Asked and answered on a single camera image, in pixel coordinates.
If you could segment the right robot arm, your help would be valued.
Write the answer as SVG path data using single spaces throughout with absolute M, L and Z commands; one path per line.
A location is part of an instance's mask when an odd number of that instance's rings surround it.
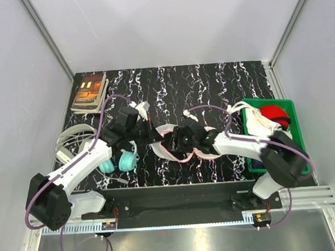
M 260 209 L 280 189 L 294 188 L 311 163 L 309 155 L 284 132 L 269 137 L 229 134 L 203 127 L 175 126 L 164 138 L 164 147 L 174 153 L 202 152 L 204 157 L 235 155 L 260 161 L 267 172 L 255 182 L 249 204 Z

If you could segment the white pink mesh laundry bag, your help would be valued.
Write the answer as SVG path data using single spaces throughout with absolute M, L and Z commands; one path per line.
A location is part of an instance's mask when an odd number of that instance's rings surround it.
M 172 133 L 174 127 L 177 127 L 177 125 L 165 124 L 165 125 L 158 126 L 156 130 L 162 137 L 164 137 L 166 133 Z M 161 143 L 154 143 L 154 144 L 151 144 L 150 146 L 153 152 L 159 158 L 170 160 L 170 161 L 176 161 L 181 164 L 189 162 L 194 155 L 196 155 L 200 159 L 205 159 L 205 160 L 215 160 L 220 157 L 220 155 L 215 155 L 215 154 L 204 154 L 202 151 L 194 148 L 194 150 L 191 153 L 185 153 L 185 157 L 183 159 L 179 159 L 179 157 L 173 155 L 167 149 L 165 149 L 164 146 L 161 145 Z

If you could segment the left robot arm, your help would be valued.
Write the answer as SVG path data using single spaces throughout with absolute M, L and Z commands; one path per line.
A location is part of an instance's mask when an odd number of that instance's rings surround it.
M 96 168 L 101 167 L 106 172 L 107 162 L 112 158 L 116 159 L 119 170 L 133 170 L 137 146 L 162 141 L 148 116 L 148 108 L 149 103 L 141 102 L 121 109 L 102 135 L 71 161 L 48 175 L 34 175 L 26 202 L 27 227 L 33 229 L 30 216 L 52 231 L 60 229 L 71 217 L 91 213 L 109 217 L 114 209 L 109 195 L 100 190 L 74 194 L 73 190 Z

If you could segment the black bra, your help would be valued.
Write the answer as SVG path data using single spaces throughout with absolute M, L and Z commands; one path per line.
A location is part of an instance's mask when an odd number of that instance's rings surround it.
M 163 141 L 161 145 L 168 151 L 174 152 L 175 151 L 175 139 L 173 132 L 166 132 L 163 136 Z

